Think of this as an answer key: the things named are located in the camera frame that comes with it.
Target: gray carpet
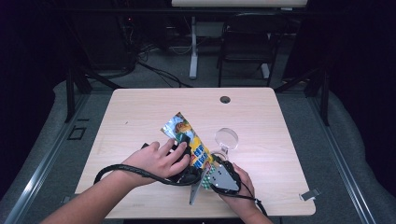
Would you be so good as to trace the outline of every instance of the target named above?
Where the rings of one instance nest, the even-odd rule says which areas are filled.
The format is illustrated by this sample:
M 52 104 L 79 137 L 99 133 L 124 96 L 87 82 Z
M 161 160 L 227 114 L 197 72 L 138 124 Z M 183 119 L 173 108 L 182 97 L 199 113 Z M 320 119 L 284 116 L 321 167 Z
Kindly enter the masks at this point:
M 200 47 L 198 78 L 196 80 L 188 78 L 190 53 L 175 54 L 171 51 L 161 52 L 154 50 L 148 54 L 147 64 L 166 70 L 179 77 L 182 82 L 193 87 L 216 87 L 218 74 L 216 69 L 217 48 L 210 45 L 210 40 L 207 41 L 209 44 L 204 45 L 203 43 Z M 283 44 L 276 63 L 272 87 L 282 84 L 281 74 L 287 61 L 288 50 L 290 50 L 292 41 L 286 40 Z M 255 70 L 250 68 L 240 67 L 239 69 L 236 72 L 238 75 L 245 72 L 253 74 L 253 76 L 258 75 L 254 74 Z M 234 69 L 229 70 L 231 71 L 230 76 L 232 76 Z M 159 76 L 139 65 L 128 76 L 112 80 L 127 88 L 169 88 L 169 85 Z M 94 91 L 88 96 L 87 103 L 76 117 L 77 120 L 71 124 L 85 128 L 86 132 L 81 140 L 65 139 L 63 141 L 60 153 L 40 191 L 26 210 L 22 223 L 39 222 L 39 220 L 61 206 L 61 201 L 65 196 L 72 196 L 75 191 L 111 95 L 111 90 L 103 84 L 95 80 L 91 80 L 91 84 Z M 172 87 L 177 86 L 176 83 L 170 82 L 170 84 Z M 316 111 L 308 103 L 309 99 L 306 99 L 301 92 L 303 87 L 304 83 L 286 93 L 280 93 L 277 95 L 277 99 L 303 167 L 308 186 L 311 189 L 320 189 L 322 194 L 315 200 L 317 212 L 313 216 L 283 217 L 283 223 L 361 223 L 343 179 L 334 164 L 330 145 L 321 129 L 320 121 L 315 117 Z M 2 202 L 0 202 L 0 210 L 2 211 L 0 222 L 5 222 L 35 168 L 48 150 L 51 150 L 58 133 L 64 125 L 66 112 L 64 83 L 56 87 L 55 92 L 57 98 L 48 122 L 38 137 L 20 174 Z M 396 220 L 395 199 L 375 181 L 371 169 L 364 160 L 364 145 L 361 142 L 359 131 L 342 104 L 333 95 L 331 95 L 330 99 L 329 121 L 332 132 L 343 151 L 351 172 L 361 187 L 361 191 L 375 216 L 376 222 L 391 223 Z M 275 223 L 279 223 L 278 217 L 272 217 L 272 220 Z M 106 220 L 104 222 L 122 223 L 122 220 Z

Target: hand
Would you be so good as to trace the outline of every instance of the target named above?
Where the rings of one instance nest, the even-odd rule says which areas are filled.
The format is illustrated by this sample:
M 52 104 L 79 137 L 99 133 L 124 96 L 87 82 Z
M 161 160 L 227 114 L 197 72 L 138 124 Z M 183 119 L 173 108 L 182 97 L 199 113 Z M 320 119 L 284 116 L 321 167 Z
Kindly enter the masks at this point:
M 233 169 L 239 174 L 242 183 L 245 184 L 241 185 L 241 189 L 239 190 L 238 194 L 254 198 L 254 187 L 250 177 L 248 176 L 248 173 L 235 163 L 233 163 Z M 224 195 L 219 196 L 245 223 L 272 223 L 256 206 L 254 201 Z
M 123 161 L 122 164 L 143 169 L 162 178 L 179 174 L 190 164 L 190 157 L 185 155 L 181 161 L 176 162 L 186 149 L 187 144 L 185 142 L 179 144 L 174 152 L 167 155 L 174 143 L 174 139 L 169 139 L 165 145 L 160 147 L 160 143 L 153 142 L 148 147 L 136 151 L 128 159 Z M 128 172 L 128 176 L 132 177 L 130 179 L 133 188 L 155 182 L 155 180 L 149 177 L 143 177 L 130 172 Z

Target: transparent cup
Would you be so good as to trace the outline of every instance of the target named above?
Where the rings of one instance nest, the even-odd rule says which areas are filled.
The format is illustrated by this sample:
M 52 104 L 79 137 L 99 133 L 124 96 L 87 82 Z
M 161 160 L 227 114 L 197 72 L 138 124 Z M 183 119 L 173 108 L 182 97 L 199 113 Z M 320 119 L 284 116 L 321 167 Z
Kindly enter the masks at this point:
M 228 151 L 238 147 L 238 134 L 232 129 L 222 128 L 216 132 L 215 140 L 219 144 L 220 150 L 215 150 L 212 154 L 227 161 Z

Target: person's right hand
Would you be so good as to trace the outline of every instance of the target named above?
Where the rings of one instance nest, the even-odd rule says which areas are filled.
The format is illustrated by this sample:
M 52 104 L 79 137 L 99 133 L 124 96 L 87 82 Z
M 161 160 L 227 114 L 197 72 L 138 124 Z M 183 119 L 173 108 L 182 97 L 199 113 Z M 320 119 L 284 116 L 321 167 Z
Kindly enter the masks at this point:
M 239 190 L 238 194 L 254 198 L 254 187 L 250 177 L 248 176 L 248 173 L 235 163 L 233 163 L 233 169 L 239 174 L 242 183 L 245 184 L 241 185 L 241 189 Z M 220 194 L 219 196 L 245 223 L 272 223 L 271 220 L 269 220 L 256 206 L 254 201 Z

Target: snack bag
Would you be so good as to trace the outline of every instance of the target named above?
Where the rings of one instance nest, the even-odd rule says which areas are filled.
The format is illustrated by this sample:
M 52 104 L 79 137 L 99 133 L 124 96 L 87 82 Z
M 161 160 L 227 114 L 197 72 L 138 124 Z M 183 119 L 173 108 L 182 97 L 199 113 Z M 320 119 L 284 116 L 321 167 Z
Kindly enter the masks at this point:
M 170 138 L 175 138 L 180 143 L 181 135 L 186 134 L 190 138 L 191 160 L 190 166 L 201 169 L 210 169 L 213 162 L 212 155 L 201 142 L 201 139 L 190 126 L 189 122 L 178 112 L 172 117 L 161 131 Z

